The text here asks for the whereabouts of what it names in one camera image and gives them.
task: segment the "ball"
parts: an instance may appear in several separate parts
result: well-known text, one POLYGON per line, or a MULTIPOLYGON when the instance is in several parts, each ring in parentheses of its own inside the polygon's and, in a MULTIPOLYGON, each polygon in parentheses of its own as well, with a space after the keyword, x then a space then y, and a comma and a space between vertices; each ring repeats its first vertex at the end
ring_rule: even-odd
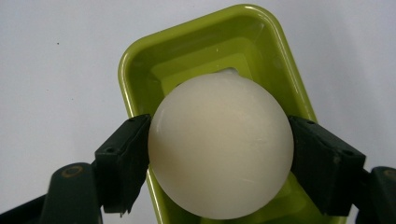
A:
POLYGON ((185 210, 213 219, 246 216, 283 186, 293 138, 276 99, 235 74, 194 77, 161 102, 149 129, 150 166, 185 210))

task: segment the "white surface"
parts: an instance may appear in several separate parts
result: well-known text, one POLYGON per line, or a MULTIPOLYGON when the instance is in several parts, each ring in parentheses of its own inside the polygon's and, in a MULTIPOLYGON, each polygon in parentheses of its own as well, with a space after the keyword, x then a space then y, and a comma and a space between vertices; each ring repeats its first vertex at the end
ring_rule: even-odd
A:
MULTIPOLYGON (((117 69, 131 43, 242 2, 1 1, 0 212, 44 194, 56 169, 91 162, 127 118, 117 69)), ((279 19, 319 122, 367 169, 396 167, 396 2, 250 3, 279 19)), ((131 215, 104 221, 155 223, 147 187, 131 215)))
POLYGON ((276 99, 228 72, 173 89, 148 134, 150 165, 163 191, 185 210, 212 219, 247 216, 268 204, 290 173, 293 150, 276 99))

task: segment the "tray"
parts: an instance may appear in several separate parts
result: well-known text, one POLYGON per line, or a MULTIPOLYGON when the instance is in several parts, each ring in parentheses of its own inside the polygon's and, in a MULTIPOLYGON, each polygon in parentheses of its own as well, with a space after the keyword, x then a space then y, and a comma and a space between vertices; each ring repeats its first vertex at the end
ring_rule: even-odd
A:
MULTIPOLYGON (((287 115, 316 120, 283 31, 262 7, 237 5, 135 41, 123 54, 119 82, 130 117, 154 115, 181 82, 234 70, 263 86, 287 115)), ((229 220, 193 215, 172 202, 148 169, 158 223, 345 223, 323 216, 290 173, 276 197, 259 211, 229 220)))

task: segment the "white table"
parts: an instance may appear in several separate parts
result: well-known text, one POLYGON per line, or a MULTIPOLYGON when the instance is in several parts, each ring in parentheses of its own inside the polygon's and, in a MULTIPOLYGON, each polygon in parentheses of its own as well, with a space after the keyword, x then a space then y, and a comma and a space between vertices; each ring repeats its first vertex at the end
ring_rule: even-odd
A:
MULTIPOLYGON (((2 1, 0 213, 46 193, 58 168, 93 161, 127 119, 117 70, 130 44, 243 2, 2 1)), ((319 123, 367 169, 396 167, 396 2, 250 3, 279 19, 319 123)), ((146 185, 119 217, 104 222, 156 223, 146 185)))

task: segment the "white ball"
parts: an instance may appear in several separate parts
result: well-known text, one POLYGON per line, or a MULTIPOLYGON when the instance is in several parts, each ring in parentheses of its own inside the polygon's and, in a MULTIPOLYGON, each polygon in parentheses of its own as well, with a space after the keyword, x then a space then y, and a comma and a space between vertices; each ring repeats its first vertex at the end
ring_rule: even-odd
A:
POLYGON ((229 219, 276 196, 290 171, 293 138, 268 91, 238 75, 210 74, 163 99, 150 126, 148 154, 175 203, 200 217, 229 219))

